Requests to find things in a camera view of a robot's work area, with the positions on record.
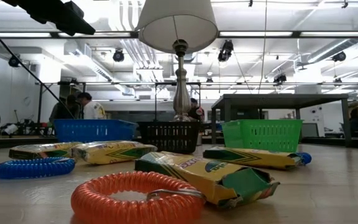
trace black basket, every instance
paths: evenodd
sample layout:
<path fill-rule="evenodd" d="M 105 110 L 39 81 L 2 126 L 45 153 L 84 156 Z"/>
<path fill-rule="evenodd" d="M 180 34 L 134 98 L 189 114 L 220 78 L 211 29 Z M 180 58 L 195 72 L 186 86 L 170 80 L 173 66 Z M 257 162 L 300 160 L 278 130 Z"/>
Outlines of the black basket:
<path fill-rule="evenodd" d="M 144 144 L 158 151 L 190 154 L 196 150 L 199 122 L 138 122 Z"/>

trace crayon box logo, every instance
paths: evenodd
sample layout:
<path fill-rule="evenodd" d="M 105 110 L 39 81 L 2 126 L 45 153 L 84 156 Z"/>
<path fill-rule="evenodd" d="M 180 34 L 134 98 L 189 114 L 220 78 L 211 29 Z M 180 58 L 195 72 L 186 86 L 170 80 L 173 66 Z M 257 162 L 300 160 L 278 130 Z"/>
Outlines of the crayon box logo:
<path fill-rule="evenodd" d="M 182 168 L 182 169 L 186 169 L 186 167 L 189 167 L 193 164 L 195 164 L 197 161 L 200 161 L 202 160 L 201 158 L 197 158 L 197 157 L 194 157 L 186 162 L 182 162 L 181 164 L 179 164 L 179 166 Z"/>
<path fill-rule="evenodd" d="M 227 162 L 211 161 L 205 165 L 206 172 L 217 171 L 227 165 Z"/>

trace white shirt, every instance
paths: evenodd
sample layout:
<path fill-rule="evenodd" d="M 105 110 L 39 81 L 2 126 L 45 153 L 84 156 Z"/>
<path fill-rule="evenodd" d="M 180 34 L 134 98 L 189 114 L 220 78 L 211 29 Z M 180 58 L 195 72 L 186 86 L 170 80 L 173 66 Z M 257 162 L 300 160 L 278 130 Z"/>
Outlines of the white shirt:
<path fill-rule="evenodd" d="M 84 106 L 84 119 L 106 119 L 106 113 L 100 103 L 90 101 Z"/>

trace black table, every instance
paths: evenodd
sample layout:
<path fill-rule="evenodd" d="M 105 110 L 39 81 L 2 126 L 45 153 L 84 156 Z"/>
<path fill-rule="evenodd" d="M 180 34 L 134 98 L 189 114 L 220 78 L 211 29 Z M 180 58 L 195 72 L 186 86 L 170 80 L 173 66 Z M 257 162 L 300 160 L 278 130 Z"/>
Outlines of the black table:
<path fill-rule="evenodd" d="M 224 121 L 231 120 L 231 110 L 237 108 L 259 109 L 295 109 L 297 119 L 301 119 L 300 109 L 334 101 L 341 101 L 343 129 L 346 147 L 350 147 L 351 127 L 348 113 L 347 94 L 224 94 L 212 106 L 212 144 L 216 143 L 216 109 L 224 111 Z"/>

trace plastic basket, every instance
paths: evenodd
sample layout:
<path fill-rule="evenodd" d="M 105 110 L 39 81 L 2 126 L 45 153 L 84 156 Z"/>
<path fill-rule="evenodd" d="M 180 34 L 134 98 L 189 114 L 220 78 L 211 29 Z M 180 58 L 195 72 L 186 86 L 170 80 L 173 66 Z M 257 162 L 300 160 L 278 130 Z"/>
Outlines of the plastic basket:
<path fill-rule="evenodd" d="M 302 120 L 238 120 L 222 127 L 226 147 L 296 152 Z"/>
<path fill-rule="evenodd" d="M 197 147 L 199 122 L 138 122 L 144 144 L 159 151 L 193 153 Z"/>
<path fill-rule="evenodd" d="M 132 140 L 137 124 L 116 119 L 58 119 L 59 142 Z"/>

